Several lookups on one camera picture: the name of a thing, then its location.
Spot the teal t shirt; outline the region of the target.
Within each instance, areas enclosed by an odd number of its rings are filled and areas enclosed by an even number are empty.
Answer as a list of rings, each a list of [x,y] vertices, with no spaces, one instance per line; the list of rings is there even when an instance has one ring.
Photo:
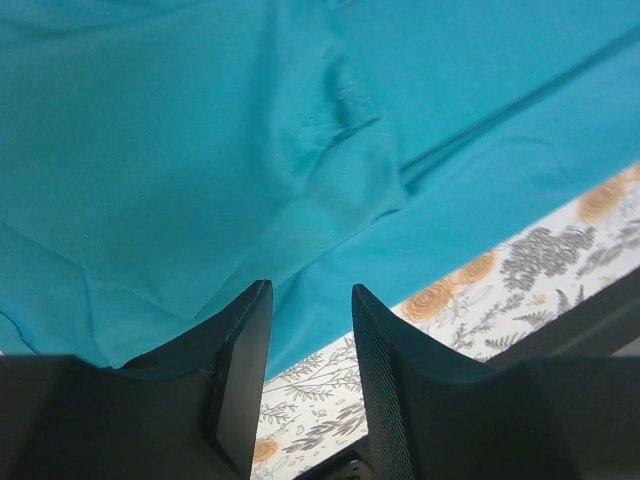
[[[277,374],[638,156],[635,1],[5,1],[1,350],[119,367],[268,279]]]

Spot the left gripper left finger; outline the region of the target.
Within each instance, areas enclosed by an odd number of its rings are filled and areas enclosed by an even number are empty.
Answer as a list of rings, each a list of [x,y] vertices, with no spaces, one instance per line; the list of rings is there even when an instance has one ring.
[[[246,479],[273,287],[118,369],[69,355],[1,360],[5,479]]]

